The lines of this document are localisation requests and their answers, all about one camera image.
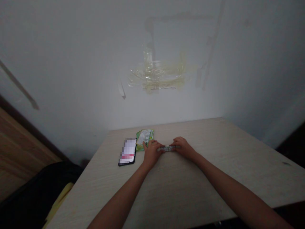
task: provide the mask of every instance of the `wooden door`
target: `wooden door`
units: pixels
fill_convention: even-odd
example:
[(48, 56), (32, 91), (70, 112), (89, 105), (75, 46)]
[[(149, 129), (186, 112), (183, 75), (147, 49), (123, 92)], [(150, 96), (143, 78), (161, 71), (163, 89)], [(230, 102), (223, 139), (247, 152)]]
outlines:
[(61, 159), (0, 108), (0, 202)]

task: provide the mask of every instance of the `forearm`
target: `forearm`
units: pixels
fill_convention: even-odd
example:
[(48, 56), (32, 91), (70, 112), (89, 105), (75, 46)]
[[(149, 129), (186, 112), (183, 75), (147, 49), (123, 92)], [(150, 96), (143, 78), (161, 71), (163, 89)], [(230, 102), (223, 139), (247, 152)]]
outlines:
[(122, 228), (149, 169), (141, 165), (96, 215), (88, 229)]
[(228, 204), (251, 228), (292, 228), (258, 196), (228, 176), (203, 156), (196, 153), (191, 159)]

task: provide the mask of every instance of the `table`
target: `table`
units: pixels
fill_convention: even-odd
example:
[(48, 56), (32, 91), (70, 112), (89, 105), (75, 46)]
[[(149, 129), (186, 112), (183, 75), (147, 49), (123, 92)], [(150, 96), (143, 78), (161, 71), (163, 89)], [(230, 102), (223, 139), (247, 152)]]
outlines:
[[(305, 200), (305, 169), (223, 118), (110, 131), (48, 225), (85, 229), (137, 170), (118, 166), (123, 141), (154, 129), (165, 145), (182, 136), (207, 160), (272, 208)], [(235, 217), (204, 174), (174, 152), (163, 154), (146, 177), (124, 228), (190, 228)]]

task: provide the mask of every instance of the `smartphone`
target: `smartphone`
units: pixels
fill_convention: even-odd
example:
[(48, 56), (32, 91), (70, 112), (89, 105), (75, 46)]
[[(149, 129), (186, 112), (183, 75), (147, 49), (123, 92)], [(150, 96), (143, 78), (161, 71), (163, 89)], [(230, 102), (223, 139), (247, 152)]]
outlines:
[(133, 164), (136, 158), (136, 138), (126, 138), (119, 158), (119, 166)]

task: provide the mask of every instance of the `yellow cloth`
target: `yellow cloth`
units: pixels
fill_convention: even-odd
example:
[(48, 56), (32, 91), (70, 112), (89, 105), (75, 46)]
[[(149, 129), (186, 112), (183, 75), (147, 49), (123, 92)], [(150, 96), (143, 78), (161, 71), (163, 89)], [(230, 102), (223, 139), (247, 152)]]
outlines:
[(53, 216), (55, 215), (55, 213), (57, 212), (57, 210), (59, 209), (59, 207), (61, 206), (61, 204), (64, 202), (64, 200), (66, 199), (68, 193), (70, 192), (70, 190), (73, 187), (73, 183), (68, 183), (64, 189), (61, 191), (61, 193), (59, 194), (59, 196), (57, 197), (56, 201), (54, 202), (46, 220), (46, 223), (44, 224), (43, 229), (45, 229), (47, 227), (47, 225), (49, 224), (49, 222), (52, 220)]

